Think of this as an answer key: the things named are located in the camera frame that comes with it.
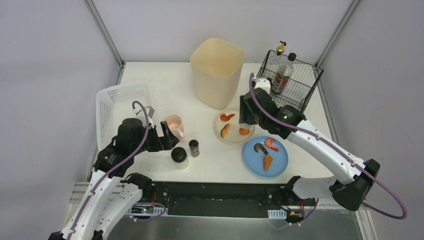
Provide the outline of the black lid jar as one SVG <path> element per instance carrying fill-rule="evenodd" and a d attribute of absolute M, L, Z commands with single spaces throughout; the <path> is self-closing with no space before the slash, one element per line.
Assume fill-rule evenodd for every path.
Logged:
<path fill-rule="evenodd" d="M 171 151 L 171 159 L 177 169 L 183 170 L 189 166 L 188 154 L 183 147 L 175 147 Z"/>

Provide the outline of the soy sauce bottle red label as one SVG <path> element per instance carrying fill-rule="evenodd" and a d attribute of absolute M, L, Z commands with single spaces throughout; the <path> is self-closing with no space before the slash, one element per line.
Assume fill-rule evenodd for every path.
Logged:
<path fill-rule="evenodd" d="M 296 60 L 296 57 L 297 55 L 294 52 L 291 52 L 287 57 L 287 61 L 278 67 L 271 86 L 271 92 L 273 94 L 280 95 L 284 91 L 291 75 L 294 72 L 293 63 Z"/>

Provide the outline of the clear glass bottle gold cap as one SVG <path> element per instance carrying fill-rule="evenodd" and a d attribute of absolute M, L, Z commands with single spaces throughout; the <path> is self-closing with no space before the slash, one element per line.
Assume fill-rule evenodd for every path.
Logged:
<path fill-rule="evenodd" d="M 275 54 L 271 58 L 271 70 L 275 73 L 278 73 L 278 68 L 281 65 L 282 57 L 284 56 L 283 53 L 286 50 L 287 43 L 285 41 L 280 41 L 279 45 L 275 49 Z"/>

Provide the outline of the pink mug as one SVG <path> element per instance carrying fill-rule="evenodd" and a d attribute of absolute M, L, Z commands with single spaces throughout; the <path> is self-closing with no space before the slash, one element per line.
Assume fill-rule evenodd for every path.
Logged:
<path fill-rule="evenodd" d="M 177 114 L 169 114 L 164 119 L 174 136 L 182 140 L 185 137 L 184 125 L 181 117 Z"/>

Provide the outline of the small dark spice jar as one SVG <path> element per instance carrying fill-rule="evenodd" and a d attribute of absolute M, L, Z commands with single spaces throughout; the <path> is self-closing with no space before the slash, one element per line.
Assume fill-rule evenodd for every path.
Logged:
<path fill-rule="evenodd" d="M 191 156 L 193 158 L 198 157 L 200 155 L 199 142 L 196 139 L 192 139 L 189 141 L 188 145 L 189 145 Z"/>

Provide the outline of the orange food piece top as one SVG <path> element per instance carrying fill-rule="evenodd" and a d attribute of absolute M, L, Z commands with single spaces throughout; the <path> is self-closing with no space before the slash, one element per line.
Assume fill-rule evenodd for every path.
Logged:
<path fill-rule="evenodd" d="M 228 114 L 228 115 L 226 115 L 226 114 L 221 114 L 220 115 L 220 120 L 221 121 L 223 121 L 223 122 L 227 122 L 227 121 L 229 121 L 232 117 L 234 117 L 235 116 L 235 114 L 234 113 L 232 113 L 232 114 Z"/>

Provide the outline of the orange curved food piece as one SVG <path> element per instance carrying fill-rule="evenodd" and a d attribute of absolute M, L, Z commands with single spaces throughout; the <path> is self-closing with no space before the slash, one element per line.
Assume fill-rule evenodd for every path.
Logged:
<path fill-rule="evenodd" d="M 246 136 L 250 134 L 250 129 L 249 128 L 240 128 L 239 129 L 239 134 L 242 136 Z"/>

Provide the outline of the beige plate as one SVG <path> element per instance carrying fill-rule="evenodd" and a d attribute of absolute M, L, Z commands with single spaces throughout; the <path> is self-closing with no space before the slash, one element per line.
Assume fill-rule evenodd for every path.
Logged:
<path fill-rule="evenodd" d="M 256 127 L 253 125 L 247 125 L 247 124 L 240 124 L 239 123 L 239 108 L 227 108 L 224 109 L 222 112 L 220 112 L 213 123 L 214 131 L 218 138 L 222 140 L 225 143 L 232 144 L 232 145 L 241 145 L 244 143 L 247 143 L 254 135 Z M 225 114 L 235 114 L 229 121 L 222 121 L 220 119 L 220 115 Z M 231 124 L 231 128 L 229 130 L 229 133 L 226 137 L 221 137 L 220 132 L 221 129 L 226 125 Z M 239 129 L 245 128 L 250 129 L 250 134 L 248 135 L 240 135 Z"/>

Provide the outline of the orange dark food piece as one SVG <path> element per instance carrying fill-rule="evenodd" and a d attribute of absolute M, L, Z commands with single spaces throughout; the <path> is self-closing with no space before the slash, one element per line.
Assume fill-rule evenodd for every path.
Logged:
<path fill-rule="evenodd" d="M 220 131 L 220 136 L 222 137 L 222 138 L 225 138 L 228 134 L 229 134 L 229 131 L 230 131 L 230 129 L 231 129 L 231 124 L 230 123 L 227 123 L 222 129 L 221 129 L 221 131 Z"/>

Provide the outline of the dark curved food piece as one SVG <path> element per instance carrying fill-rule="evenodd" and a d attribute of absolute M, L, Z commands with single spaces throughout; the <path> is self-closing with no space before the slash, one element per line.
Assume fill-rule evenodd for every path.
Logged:
<path fill-rule="evenodd" d="M 267 151 L 267 149 L 261 143 L 256 143 L 253 148 L 254 148 L 254 150 L 257 153 L 259 153 L 260 151 L 262 151 L 265 155 L 268 155 L 269 154 L 268 151 Z"/>

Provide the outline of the red shrimp toy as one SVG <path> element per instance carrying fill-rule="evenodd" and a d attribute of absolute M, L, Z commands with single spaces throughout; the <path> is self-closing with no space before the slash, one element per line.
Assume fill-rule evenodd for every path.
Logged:
<path fill-rule="evenodd" d="M 269 149 L 271 149 L 271 150 L 273 150 L 273 151 L 275 151 L 275 152 L 279 152 L 280 151 L 280 149 L 276 146 L 276 145 L 274 145 L 274 143 L 276 142 L 276 140 L 274 139 L 274 138 L 272 138 L 272 137 L 269 137 L 269 138 L 267 138 L 265 141 L 264 141 L 264 145 L 267 147 L 267 148 L 269 148 Z"/>

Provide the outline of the beige plastic bin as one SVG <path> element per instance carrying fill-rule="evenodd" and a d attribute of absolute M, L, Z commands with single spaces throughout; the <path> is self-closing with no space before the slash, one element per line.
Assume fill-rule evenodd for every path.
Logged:
<path fill-rule="evenodd" d="M 196 97 L 214 109 L 226 108 L 237 92 L 245 55 L 225 40 L 205 40 L 189 59 Z"/>

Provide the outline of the white plastic basket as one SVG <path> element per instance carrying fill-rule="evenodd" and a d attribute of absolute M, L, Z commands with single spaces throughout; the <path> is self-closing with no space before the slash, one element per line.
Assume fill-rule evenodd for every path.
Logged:
<path fill-rule="evenodd" d="M 133 110 L 132 103 L 138 101 L 146 108 L 150 122 L 154 122 L 157 109 L 150 85 L 145 80 L 135 80 L 111 86 L 96 94 L 96 137 L 97 149 L 103 150 L 118 133 L 123 120 L 135 118 L 141 111 L 137 104 Z"/>

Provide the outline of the blue plate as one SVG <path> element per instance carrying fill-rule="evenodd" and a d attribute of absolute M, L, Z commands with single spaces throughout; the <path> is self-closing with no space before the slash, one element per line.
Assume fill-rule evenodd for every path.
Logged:
<path fill-rule="evenodd" d="M 288 167 L 289 163 L 289 156 L 286 148 L 284 145 L 276 140 L 274 143 L 275 146 L 279 148 L 279 151 L 273 151 L 265 146 L 264 142 L 267 138 L 271 138 L 270 136 L 257 136 L 252 138 L 250 141 L 246 143 L 243 149 L 243 162 L 247 169 L 252 172 L 253 174 L 265 178 L 265 179 L 273 179 L 281 175 L 286 168 Z M 261 143 L 268 151 L 268 154 L 270 154 L 273 157 L 273 162 L 270 166 L 269 171 L 264 170 L 263 166 L 263 158 L 265 157 L 265 154 L 260 151 L 256 152 L 254 150 L 254 145 L 256 143 Z"/>

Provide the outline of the orange fried food piece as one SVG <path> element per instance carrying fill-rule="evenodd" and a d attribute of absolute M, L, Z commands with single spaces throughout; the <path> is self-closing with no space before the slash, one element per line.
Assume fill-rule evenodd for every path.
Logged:
<path fill-rule="evenodd" d="M 263 158 L 263 169 L 266 172 L 270 170 L 270 167 L 273 161 L 274 161 L 274 158 L 270 154 L 265 155 L 265 157 Z"/>

